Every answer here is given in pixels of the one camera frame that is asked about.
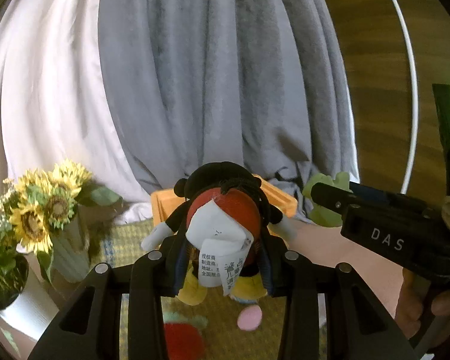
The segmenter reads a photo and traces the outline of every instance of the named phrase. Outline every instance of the yellow checkered mat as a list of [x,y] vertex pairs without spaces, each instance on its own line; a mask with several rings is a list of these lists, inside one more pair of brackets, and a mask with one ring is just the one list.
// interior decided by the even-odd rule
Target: yellow checkered mat
[[[152,220],[115,226],[96,245],[92,264],[106,261],[112,267],[134,263],[143,256],[140,243],[153,228]],[[243,332],[236,325],[245,307],[224,297],[221,288],[210,288],[207,298],[198,306],[188,306],[175,298],[162,298],[163,312],[178,312],[192,318],[208,319],[203,331],[206,356],[203,360],[274,360],[282,334],[285,300],[265,297],[259,300],[263,311],[261,326],[254,332]],[[124,295],[120,319],[120,359],[127,360],[128,295]]]

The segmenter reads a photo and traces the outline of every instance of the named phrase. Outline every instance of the hand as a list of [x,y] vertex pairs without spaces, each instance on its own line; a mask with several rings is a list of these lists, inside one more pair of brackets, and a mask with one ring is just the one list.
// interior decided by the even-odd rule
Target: hand
[[[398,298],[395,321],[407,338],[413,337],[420,329],[420,316],[423,304],[419,295],[413,290],[415,274],[403,269],[403,284]],[[437,316],[450,315],[450,290],[444,291],[433,299],[431,310]],[[450,336],[450,321],[431,347],[442,344]]]

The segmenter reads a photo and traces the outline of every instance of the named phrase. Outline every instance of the metal screw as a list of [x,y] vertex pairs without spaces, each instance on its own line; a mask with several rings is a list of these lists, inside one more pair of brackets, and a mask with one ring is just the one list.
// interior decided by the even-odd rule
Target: metal screw
[[104,274],[106,271],[108,271],[108,265],[103,262],[95,267],[95,272],[98,274]]
[[289,250],[288,252],[285,253],[285,258],[286,258],[287,260],[294,261],[294,260],[296,260],[297,258],[299,258],[299,254],[298,254],[296,251]]
[[148,258],[150,259],[150,260],[159,260],[159,259],[161,259],[162,258],[162,252],[160,252],[159,250],[154,250],[154,251],[151,251],[149,254],[148,254]]
[[343,273],[349,274],[352,271],[352,266],[348,262],[341,262],[338,264],[338,269]]

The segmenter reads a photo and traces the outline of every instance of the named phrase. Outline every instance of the wood panel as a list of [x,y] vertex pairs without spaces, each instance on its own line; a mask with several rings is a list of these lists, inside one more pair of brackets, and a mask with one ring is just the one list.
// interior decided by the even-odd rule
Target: wood panel
[[[440,204],[445,170],[432,83],[450,84],[450,17],[438,0],[398,0],[412,40],[419,133],[409,194]],[[399,191],[411,129],[411,85],[391,0],[326,0],[346,67],[362,182]]]

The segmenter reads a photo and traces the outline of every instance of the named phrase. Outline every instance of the white tag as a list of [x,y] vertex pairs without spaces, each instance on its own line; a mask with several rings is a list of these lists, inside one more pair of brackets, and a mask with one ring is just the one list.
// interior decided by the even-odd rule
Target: white tag
[[193,215],[187,239],[200,250],[200,285],[221,284],[223,294],[229,295],[243,268],[253,235],[211,200]]

